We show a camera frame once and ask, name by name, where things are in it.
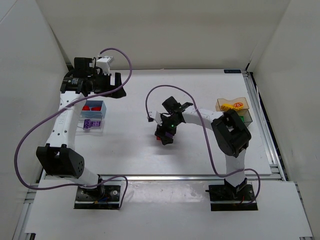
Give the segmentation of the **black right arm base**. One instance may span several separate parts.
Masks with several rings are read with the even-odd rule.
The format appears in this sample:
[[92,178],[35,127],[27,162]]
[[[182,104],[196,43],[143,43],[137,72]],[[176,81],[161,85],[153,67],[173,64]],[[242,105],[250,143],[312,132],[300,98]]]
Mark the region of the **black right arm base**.
[[210,210],[212,212],[257,211],[258,205],[254,200],[253,186],[247,184],[236,195],[225,185],[209,185],[205,190],[209,194]]

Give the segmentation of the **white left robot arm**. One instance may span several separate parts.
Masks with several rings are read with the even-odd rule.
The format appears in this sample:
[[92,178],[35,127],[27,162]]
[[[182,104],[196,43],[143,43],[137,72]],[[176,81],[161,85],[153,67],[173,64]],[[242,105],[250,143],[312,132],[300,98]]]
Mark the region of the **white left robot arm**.
[[84,158],[75,151],[75,137],[81,111],[85,105],[82,98],[89,94],[106,93],[122,84],[121,74],[115,74],[111,84],[110,63],[113,57],[86,57],[74,59],[74,69],[63,78],[60,87],[62,113],[57,116],[52,132],[45,143],[36,150],[36,156],[49,176],[65,178],[79,184],[83,192],[100,198],[105,191],[100,175],[85,167]]

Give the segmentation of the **red green rounded lego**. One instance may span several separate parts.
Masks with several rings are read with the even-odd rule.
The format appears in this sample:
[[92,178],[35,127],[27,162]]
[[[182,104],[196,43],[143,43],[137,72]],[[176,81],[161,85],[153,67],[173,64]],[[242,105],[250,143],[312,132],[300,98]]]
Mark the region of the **red green rounded lego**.
[[97,111],[97,112],[100,112],[100,111],[101,111],[101,109],[102,109],[102,107],[101,107],[101,106],[96,106],[96,107],[92,107],[90,110],[91,110],[91,111]]

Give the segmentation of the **red rounded lego brick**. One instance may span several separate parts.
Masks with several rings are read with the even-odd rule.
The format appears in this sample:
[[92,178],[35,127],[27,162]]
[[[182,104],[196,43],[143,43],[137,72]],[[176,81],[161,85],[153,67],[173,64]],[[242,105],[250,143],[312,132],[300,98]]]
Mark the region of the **red rounded lego brick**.
[[82,111],[90,111],[91,108],[88,106],[88,105],[85,105],[83,108],[82,108]]

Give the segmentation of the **yellow orange printed lego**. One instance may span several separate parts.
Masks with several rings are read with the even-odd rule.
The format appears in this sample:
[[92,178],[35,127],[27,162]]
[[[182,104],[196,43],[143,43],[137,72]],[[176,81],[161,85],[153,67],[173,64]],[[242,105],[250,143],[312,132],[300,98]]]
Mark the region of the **yellow orange printed lego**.
[[242,110],[244,107],[244,104],[242,102],[236,102],[233,104],[233,109],[235,111],[239,111],[239,110]]

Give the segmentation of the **purple half-round lego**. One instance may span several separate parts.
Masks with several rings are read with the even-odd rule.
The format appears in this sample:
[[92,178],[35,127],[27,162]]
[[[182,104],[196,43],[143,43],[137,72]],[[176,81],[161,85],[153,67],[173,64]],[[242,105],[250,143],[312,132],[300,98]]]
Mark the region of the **purple half-round lego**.
[[166,133],[166,135],[167,135],[167,137],[169,137],[169,138],[173,138],[173,135],[172,134],[170,134],[170,133]]

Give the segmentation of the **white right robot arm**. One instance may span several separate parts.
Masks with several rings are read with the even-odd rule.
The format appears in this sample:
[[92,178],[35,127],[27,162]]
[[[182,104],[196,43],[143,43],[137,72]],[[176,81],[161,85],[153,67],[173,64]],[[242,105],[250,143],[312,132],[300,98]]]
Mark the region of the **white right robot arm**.
[[179,124],[194,124],[214,133],[219,149],[225,155],[225,187],[235,197],[247,185],[245,155],[252,136],[238,113],[197,108],[191,102],[180,104],[171,96],[162,106],[165,113],[149,111],[148,120],[157,123],[155,136],[163,145],[172,144]]

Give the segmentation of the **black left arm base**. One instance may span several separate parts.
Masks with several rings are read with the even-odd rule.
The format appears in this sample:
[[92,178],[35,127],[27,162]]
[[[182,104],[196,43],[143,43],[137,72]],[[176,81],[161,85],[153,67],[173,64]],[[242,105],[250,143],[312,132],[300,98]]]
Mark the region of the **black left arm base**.
[[87,189],[78,187],[74,200],[77,210],[118,210],[120,208],[120,184],[101,185]]

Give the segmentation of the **yellow black striped lego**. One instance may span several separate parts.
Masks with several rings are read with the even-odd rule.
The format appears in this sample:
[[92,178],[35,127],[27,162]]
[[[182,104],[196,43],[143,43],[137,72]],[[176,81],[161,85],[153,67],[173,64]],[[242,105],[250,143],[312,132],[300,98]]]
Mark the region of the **yellow black striped lego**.
[[220,106],[220,109],[222,111],[228,111],[228,110],[233,110],[234,109],[234,106],[231,105],[231,104],[228,104],[228,103],[224,103]]

